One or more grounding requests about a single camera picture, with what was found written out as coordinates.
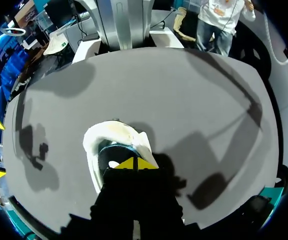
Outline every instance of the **jeans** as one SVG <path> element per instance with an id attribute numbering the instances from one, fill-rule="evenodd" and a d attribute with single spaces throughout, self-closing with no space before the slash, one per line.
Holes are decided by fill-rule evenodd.
<path id="1" fill-rule="evenodd" d="M 195 42 L 197 49 L 203 52 L 207 51 L 213 33 L 215 35 L 215 39 L 214 49 L 212 52 L 221 54 L 223 56 L 228 56 L 232 46 L 233 35 L 226 31 L 222 31 L 222 29 L 219 29 L 216 26 L 209 25 L 200 19 L 197 23 Z"/>

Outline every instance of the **desk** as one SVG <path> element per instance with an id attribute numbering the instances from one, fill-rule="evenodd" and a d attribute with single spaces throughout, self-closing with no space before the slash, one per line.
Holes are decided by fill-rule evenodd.
<path id="1" fill-rule="evenodd" d="M 170 13 L 170 11 L 153 10 L 152 14 L 151 14 L 151 25 L 153 26 L 153 25 L 159 23 L 169 13 Z M 175 16 L 176 16 L 176 12 L 173 12 L 165 20 L 165 26 L 167 28 L 173 29 Z M 89 18 L 87 18 L 87 17 L 89 17 L 89 15 L 87 15 L 87 14 L 82 16 L 82 22 L 80 24 L 83 27 L 83 31 L 87 35 L 91 35 L 91 34 L 97 33 L 97 29 L 95 27 L 93 19 L 91 17 L 89 17 Z M 161 25 L 162 24 L 159 24 L 159 25 L 155 26 L 154 28 L 152 28 L 152 30 L 154 30 L 154 31 L 162 30 L 161 29 Z M 78 48 L 79 48 L 78 42 L 79 42 L 79 40 L 82 39 L 81 31 L 78 28 L 78 25 L 77 24 L 73 24 L 73 25 L 69 25 L 69 26 L 66 26 L 66 27 L 62 27 L 61 32 L 65 34 L 65 37 L 67 38 L 70 47 L 73 49 L 74 53 L 76 53 Z"/>
<path id="2" fill-rule="evenodd" d="M 183 45 L 174 35 L 174 33 L 165 27 L 161 30 L 153 30 L 149 32 L 156 47 L 159 48 L 178 48 L 183 49 Z M 74 55 L 72 64 L 79 61 L 94 57 L 98 52 L 101 45 L 101 39 L 82 41 Z"/>
<path id="3" fill-rule="evenodd" d="M 30 50 L 30 49 L 35 49 L 37 48 L 38 46 L 41 46 L 39 44 L 39 42 L 35 39 L 30 45 L 28 45 L 28 43 L 24 40 L 22 42 L 22 46 L 23 48 L 27 49 L 27 50 Z"/>
<path id="4" fill-rule="evenodd" d="M 63 32 L 71 24 L 72 24 L 72 21 L 66 23 L 61 28 L 49 34 L 49 43 L 48 43 L 46 50 L 43 53 L 44 56 L 57 54 L 67 47 L 69 41 L 67 40 Z"/>
<path id="5" fill-rule="evenodd" d="M 162 162 L 186 183 L 177 189 L 185 224 L 205 228 L 275 184 L 277 124 L 257 71 L 213 53 L 150 47 L 72 64 L 8 104 L 10 193 L 57 232 L 69 214 L 89 218 L 97 194 L 83 137 L 114 118 L 145 131 L 153 152 L 169 156 Z"/>

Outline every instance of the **white shirt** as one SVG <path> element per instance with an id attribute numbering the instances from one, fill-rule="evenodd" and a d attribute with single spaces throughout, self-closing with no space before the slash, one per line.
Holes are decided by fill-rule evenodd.
<path id="1" fill-rule="evenodd" d="M 245 1 L 249 0 L 208 0 L 200 7 L 198 18 L 234 35 L 241 12 L 247 20 L 255 20 L 254 10 L 249 11 Z"/>

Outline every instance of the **gray table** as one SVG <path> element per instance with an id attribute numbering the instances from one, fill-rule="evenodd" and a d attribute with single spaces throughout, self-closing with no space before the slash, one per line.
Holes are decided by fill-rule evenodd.
<path id="1" fill-rule="evenodd" d="M 9 103 L 10 193 L 55 231 L 69 214 L 89 218 L 97 195 L 82 141 L 90 126 L 113 118 L 146 131 L 159 164 L 174 175 L 186 224 L 209 226 L 274 186 L 277 125 L 256 70 L 216 54 L 155 47 L 75 63 Z"/>

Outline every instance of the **black cable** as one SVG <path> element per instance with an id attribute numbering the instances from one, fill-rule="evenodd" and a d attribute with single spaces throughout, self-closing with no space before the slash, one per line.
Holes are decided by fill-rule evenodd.
<path id="1" fill-rule="evenodd" d="M 225 29 L 226 25 L 229 23 L 229 21 L 231 21 L 232 16 L 233 16 L 233 13 L 234 13 L 234 10 L 235 10 L 235 8 L 236 8 L 236 5 L 237 5 L 238 1 L 239 1 L 239 0 L 236 0 L 235 5 L 234 5 L 234 8 L 233 8 L 233 11 L 232 11 L 232 13 L 231 13 L 228 21 L 225 23 L 223 29 L 220 31 L 219 35 L 221 35 L 221 33 L 224 31 L 224 29 Z"/>
<path id="2" fill-rule="evenodd" d="M 79 24 L 79 18 L 78 18 L 77 15 L 75 16 L 75 19 L 76 19 L 76 21 L 77 21 L 77 26 L 78 26 L 78 29 L 80 30 L 80 34 L 81 34 L 82 38 L 84 38 L 84 37 L 83 37 L 83 34 L 85 34 L 85 37 L 86 37 L 87 34 L 86 34 L 86 32 L 83 31 L 82 19 L 80 20 L 80 24 Z"/>
<path id="3" fill-rule="evenodd" d="M 68 28 L 67 28 L 67 27 L 65 28 L 65 35 L 66 35 L 66 36 L 68 35 Z M 69 37 L 67 37 L 67 41 L 68 41 L 68 44 L 69 44 L 70 46 L 72 46 Z"/>
<path id="4" fill-rule="evenodd" d="M 163 27 L 163 29 L 165 28 L 165 20 L 172 14 L 172 13 L 174 13 L 176 10 L 175 9 L 172 9 L 172 11 L 170 11 L 170 13 L 162 20 L 162 21 L 159 21 L 158 23 L 156 23 L 155 25 L 153 25 L 153 26 L 151 26 L 150 28 L 152 29 L 152 28 L 154 28 L 154 27 L 156 27 L 157 25 L 159 25 L 159 24 L 161 24 L 161 23 L 164 23 L 164 27 Z"/>

